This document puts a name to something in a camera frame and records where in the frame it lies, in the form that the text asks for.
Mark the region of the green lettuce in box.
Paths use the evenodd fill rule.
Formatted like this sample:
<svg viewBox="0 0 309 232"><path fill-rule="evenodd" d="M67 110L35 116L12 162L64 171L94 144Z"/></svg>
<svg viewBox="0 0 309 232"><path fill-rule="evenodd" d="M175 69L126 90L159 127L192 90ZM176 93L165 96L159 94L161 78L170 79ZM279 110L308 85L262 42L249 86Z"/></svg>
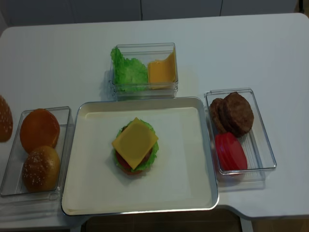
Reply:
<svg viewBox="0 0 309 232"><path fill-rule="evenodd" d="M143 91L148 84L148 71L146 66L136 58L124 58L118 47L111 51L114 68L114 84L122 92Z"/></svg>

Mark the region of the yellow cheese slices in box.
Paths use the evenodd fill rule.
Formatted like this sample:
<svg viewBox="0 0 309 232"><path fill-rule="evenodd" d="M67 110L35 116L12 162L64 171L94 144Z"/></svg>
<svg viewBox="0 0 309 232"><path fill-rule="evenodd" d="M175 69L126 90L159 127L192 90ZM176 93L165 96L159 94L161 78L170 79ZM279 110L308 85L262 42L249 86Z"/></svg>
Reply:
<svg viewBox="0 0 309 232"><path fill-rule="evenodd" d="M151 89L168 88L176 81L175 52L165 60L155 60L148 64L148 80Z"/></svg>

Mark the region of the clear patty and tomato box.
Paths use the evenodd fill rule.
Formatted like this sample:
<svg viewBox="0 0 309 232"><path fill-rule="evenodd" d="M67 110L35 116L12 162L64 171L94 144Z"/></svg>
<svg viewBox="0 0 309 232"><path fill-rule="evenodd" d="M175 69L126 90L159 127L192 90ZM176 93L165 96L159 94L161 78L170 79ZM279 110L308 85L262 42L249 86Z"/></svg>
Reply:
<svg viewBox="0 0 309 232"><path fill-rule="evenodd" d="M253 90L211 90L204 98L219 186L263 189L277 163Z"/></svg>

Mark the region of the front brown meat patty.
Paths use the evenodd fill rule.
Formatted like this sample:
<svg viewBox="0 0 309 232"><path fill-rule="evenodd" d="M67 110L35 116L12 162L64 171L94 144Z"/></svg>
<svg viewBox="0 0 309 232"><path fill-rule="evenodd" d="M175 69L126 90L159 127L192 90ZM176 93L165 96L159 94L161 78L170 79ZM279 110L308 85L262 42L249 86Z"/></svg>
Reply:
<svg viewBox="0 0 309 232"><path fill-rule="evenodd" d="M237 92L232 92L223 99L219 106L219 115L224 128L236 137L247 134L253 126L252 108Z"/></svg>

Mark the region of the red tomato slices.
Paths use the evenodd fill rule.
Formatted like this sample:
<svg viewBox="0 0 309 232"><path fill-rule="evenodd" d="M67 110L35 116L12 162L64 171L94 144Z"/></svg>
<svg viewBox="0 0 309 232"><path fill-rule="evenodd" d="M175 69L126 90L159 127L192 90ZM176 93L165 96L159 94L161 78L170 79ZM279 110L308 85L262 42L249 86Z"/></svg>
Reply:
<svg viewBox="0 0 309 232"><path fill-rule="evenodd" d="M215 136L215 147L223 171L247 170L248 163L238 139L230 132Z"/></svg>

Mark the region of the sesame top bun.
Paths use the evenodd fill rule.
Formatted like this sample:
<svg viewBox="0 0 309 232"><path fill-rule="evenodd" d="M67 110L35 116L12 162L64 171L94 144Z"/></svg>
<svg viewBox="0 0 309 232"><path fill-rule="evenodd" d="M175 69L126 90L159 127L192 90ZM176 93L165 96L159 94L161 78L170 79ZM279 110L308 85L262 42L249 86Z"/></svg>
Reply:
<svg viewBox="0 0 309 232"><path fill-rule="evenodd" d="M6 100L0 96L0 142L6 142L11 138L13 131L13 117Z"/></svg>

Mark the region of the brown meat patty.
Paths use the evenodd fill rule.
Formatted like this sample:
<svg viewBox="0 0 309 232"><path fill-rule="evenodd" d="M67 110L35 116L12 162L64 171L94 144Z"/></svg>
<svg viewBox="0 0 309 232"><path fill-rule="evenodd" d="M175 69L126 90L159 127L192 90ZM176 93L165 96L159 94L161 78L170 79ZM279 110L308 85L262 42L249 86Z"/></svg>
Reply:
<svg viewBox="0 0 309 232"><path fill-rule="evenodd" d="M223 99L219 106L219 115L224 128L236 137L247 134L253 126L252 108L237 92L232 92Z"/></svg>
<svg viewBox="0 0 309 232"><path fill-rule="evenodd" d="M214 125L216 126L217 131L220 134L227 133L227 130L224 128L223 124L221 123L220 115L219 115L219 106L222 103L222 101L223 99L216 98L210 104L210 115L211 115Z"/></svg>

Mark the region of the sesame bun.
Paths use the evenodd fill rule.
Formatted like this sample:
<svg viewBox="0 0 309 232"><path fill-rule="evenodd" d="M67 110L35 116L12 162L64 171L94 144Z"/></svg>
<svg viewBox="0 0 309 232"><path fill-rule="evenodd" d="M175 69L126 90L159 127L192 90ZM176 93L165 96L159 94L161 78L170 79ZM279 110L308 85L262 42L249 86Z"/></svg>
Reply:
<svg viewBox="0 0 309 232"><path fill-rule="evenodd" d="M13 117L6 100L0 96L0 142L6 142L11 138L13 131Z"/></svg>
<svg viewBox="0 0 309 232"><path fill-rule="evenodd" d="M40 146L28 154L23 164L22 180L28 192L53 190L60 170L60 159L50 146Z"/></svg>

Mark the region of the plain orange-brown bun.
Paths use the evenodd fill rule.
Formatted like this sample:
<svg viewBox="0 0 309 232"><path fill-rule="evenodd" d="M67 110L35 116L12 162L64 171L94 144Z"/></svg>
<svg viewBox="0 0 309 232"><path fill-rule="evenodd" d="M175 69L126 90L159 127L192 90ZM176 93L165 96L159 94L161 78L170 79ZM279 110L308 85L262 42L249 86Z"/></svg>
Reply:
<svg viewBox="0 0 309 232"><path fill-rule="evenodd" d="M46 109L36 109L23 120L20 129L20 141L27 153L40 146L54 148L60 134L60 125L56 117Z"/></svg>

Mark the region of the sesame bun in box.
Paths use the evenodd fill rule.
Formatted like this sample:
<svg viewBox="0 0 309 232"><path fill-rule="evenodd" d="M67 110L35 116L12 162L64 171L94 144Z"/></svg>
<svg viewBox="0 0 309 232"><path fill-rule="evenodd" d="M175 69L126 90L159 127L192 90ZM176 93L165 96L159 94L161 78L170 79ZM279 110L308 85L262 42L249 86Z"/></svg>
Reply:
<svg viewBox="0 0 309 232"><path fill-rule="evenodd" d="M50 146L40 146L28 154L23 164L22 180L28 192L53 190L60 170L60 159Z"/></svg>

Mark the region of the clear bun box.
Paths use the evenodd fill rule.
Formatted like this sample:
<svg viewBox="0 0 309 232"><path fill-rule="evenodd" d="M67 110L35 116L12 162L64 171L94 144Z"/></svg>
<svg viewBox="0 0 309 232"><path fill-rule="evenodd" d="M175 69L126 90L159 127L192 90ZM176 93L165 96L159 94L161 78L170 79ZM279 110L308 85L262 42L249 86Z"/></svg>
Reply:
<svg viewBox="0 0 309 232"><path fill-rule="evenodd" d="M21 114L0 186L1 203L52 201L59 197L73 129L69 107Z"/></svg>

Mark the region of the clear lettuce and cheese box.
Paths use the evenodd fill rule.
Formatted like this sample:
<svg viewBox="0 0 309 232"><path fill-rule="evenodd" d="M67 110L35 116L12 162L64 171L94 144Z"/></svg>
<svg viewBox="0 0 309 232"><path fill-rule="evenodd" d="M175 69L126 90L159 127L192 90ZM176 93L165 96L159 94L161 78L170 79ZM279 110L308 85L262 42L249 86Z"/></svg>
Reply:
<svg viewBox="0 0 309 232"><path fill-rule="evenodd" d="M110 56L109 88L117 100L176 97L174 43L119 44Z"/></svg>

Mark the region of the green lettuce leaf on burger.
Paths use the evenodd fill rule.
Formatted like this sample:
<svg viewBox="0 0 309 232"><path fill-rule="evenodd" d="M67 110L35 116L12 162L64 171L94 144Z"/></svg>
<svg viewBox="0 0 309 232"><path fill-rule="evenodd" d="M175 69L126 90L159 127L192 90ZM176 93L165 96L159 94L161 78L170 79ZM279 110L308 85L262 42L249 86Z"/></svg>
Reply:
<svg viewBox="0 0 309 232"><path fill-rule="evenodd" d="M135 170L135 171L137 171L137 170L144 170L144 171L146 171L146 170L148 170L149 168L151 168L151 166L152 166L152 164L154 163L154 161L155 161L155 159L156 159L156 154L157 154L157 152L159 151L159 145L158 145L158 142L156 142L155 144L154 144L154 146L152 147L152 149L153 149L153 151L152 151L152 153L151 153L151 155L150 155L150 158L148 159L148 161L146 162L146 163L144 163L144 164L142 164L142 165L138 165L137 167L136 167L136 169L132 169L132 170ZM115 161L115 164L117 165L117 166L120 166L120 164L118 163L118 161L117 161L117 159L116 159L116 157L115 157L115 149L113 149L113 158L114 158L114 161Z"/></svg>

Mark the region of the red tomato slice on burger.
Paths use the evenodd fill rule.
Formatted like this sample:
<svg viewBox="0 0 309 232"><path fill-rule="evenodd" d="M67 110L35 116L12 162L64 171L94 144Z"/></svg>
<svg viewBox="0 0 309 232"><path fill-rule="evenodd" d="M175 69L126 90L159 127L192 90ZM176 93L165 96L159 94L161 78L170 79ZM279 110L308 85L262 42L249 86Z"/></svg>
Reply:
<svg viewBox="0 0 309 232"><path fill-rule="evenodd" d="M115 157L118 161L118 163L124 168L124 169L131 169L130 165L122 158L122 156L115 151Z"/></svg>

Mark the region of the rear brown meat patty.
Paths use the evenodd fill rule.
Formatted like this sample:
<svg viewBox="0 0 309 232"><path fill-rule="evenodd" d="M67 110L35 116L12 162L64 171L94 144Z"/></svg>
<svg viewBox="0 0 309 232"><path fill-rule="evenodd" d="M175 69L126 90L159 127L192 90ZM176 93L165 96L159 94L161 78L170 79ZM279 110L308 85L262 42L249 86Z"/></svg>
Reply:
<svg viewBox="0 0 309 232"><path fill-rule="evenodd" d="M211 115L214 125L216 126L217 131L220 134L227 133L227 130L224 128L223 124L221 123L220 115L219 115L219 106L222 103L222 101L223 99L216 98L210 104L210 115Z"/></svg>

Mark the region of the yellow cheese slice on burger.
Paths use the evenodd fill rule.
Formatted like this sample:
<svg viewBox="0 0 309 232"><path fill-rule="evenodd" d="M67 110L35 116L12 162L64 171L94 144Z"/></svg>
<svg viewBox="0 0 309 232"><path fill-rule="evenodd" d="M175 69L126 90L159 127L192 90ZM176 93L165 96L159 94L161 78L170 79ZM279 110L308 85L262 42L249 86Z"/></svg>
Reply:
<svg viewBox="0 0 309 232"><path fill-rule="evenodd" d="M153 127L135 118L127 124L123 132L118 132L112 146L132 169L136 169L157 141Z"/></svg>

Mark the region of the bottom bun of burger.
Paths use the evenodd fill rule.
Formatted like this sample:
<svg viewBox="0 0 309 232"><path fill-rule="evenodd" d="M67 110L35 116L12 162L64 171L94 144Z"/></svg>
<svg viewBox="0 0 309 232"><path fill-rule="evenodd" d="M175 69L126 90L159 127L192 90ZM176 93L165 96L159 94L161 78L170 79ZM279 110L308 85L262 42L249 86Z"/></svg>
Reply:
<svg viewBox="0 0 309 232"><path fill-rule="evenodd" d="M118 166L119 167L119 169L121 170L121 171L123 171L125 174L127 174L127 175L138 175L138 174L141 174L141 173L143 173L144 172L144 170L137 170L137 171L135 171L135 170L132 170L131 168L130 169L127 169L127 168L124 168L123 166Z"/></svg>

